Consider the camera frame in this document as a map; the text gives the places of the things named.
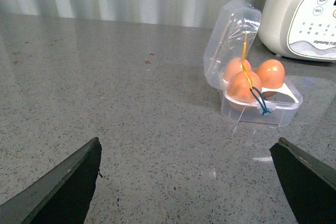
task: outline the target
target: kitchen appliance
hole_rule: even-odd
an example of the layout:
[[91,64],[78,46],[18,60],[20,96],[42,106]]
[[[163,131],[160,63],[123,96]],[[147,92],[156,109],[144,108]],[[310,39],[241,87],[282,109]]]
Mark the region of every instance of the kitchen appliance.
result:
[[277,56],[336,61],[336,0],[266,0],[258,34]]

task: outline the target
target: egg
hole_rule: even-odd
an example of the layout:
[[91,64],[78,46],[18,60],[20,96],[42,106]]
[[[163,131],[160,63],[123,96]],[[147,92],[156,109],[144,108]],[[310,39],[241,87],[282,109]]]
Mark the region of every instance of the egg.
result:
[[[266,60],[257,69],[256,74],[262,82],[262,86],[267,89],[279,89],[285,82],[285,68],[278,60]],[[265,98],[271,97],[275,92],[265,92]]]
[[[261,90],[262,85],[259,76],[251,70],[247,71],[247,73],[249,74],[253,82],[253,86],[256,87],[258,90]],[[244,72],[239,72],[231,79],[231,82],[227,88],[227,94],[234,99],[242,102],[246,102],[244,99],[252,99],[252,102],[256,101],[255,97],[250,91],[249,82]],[[254,92],[254,94],[256,94],[257,97],[260,98],[260,95],[257,92]],[[242,111],[245,108],[245,106],[233,102],[230,102],[230,105],[233,109],[238,111]]]
[[[225,81],[230,82],[232,77],[234,77],[239,72],[242,72],[243,66],[241,60],[242,59],[240,57],[236,57],[229,61],[223,73],[223,78]],[[246,70],[252,70],[251,64],[247,60],[244,60],[244,65]]]

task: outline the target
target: white egg tray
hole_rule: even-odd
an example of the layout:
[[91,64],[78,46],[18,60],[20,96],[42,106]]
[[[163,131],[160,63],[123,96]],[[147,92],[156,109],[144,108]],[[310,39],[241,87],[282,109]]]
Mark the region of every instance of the white egg tray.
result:
[[[262,93],[266,91],[273,91],[276,94],[265,99],[266,107],[271,113],[262,115],[262,108],[256,100],[241,98],[236,100],[227,94],[226,89],[219,90],[222,115],[235,122],[245,121],[276,124],[279,127],[287,126],[303,102],[301,94],[287,77],[281,88],[262,88],[261,90]],[[233,109],[230,102],[239,105],[242,108],[241,111]]]

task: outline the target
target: egg carton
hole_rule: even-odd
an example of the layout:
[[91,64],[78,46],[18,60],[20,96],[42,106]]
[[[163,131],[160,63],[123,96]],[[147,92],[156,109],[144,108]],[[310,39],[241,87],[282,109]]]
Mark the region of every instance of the egg carton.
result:
[[255,99],[229,96],[226,91],[228,83],[223,79],[226,65],[242,55],[244,40],[248,54],[260,21],[261,12],[248,3],[231,1],[223,6],[204,52],[204,73],[208,84],[219,91],[222,115],[235,122],[267,123],[283,127],[291,122],[303,102],[301,94],[288,78],[285,78],[279,89],[262,88],[262,93],[275,92],[275,95],[265,100],[267,110],[271,112],[266,114]]
[[[302,95],[287,77],[281,88],[261,90],[262,93],[268,91],[275,92],[275,95],[265,100],[267,110],[271,113],[262,115],[263,110],[256,100],[238,99],[228,95],[226,90],[218,90],[222,103],[221,114],[235,122],[275,124],[279,127],[289,125],[303,102]],[[231,103],[238,105],[239,110],[234,109]]]

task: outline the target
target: gray speckled countertop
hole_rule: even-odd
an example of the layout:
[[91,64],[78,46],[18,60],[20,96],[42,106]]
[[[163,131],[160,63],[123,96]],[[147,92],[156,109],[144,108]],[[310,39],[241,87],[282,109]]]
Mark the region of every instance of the gray speckled countertop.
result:
[[[97,136],[103,178],[86,223],[295,223],[273,163],[254,158],[283,136],[336,168],[336,100],[284,128],[229,121],[204,77],[210,35],[1,15],[0,204]],[[256,40],[249,61],[270,58]],[[280,60],[336,82],[334,64]]]

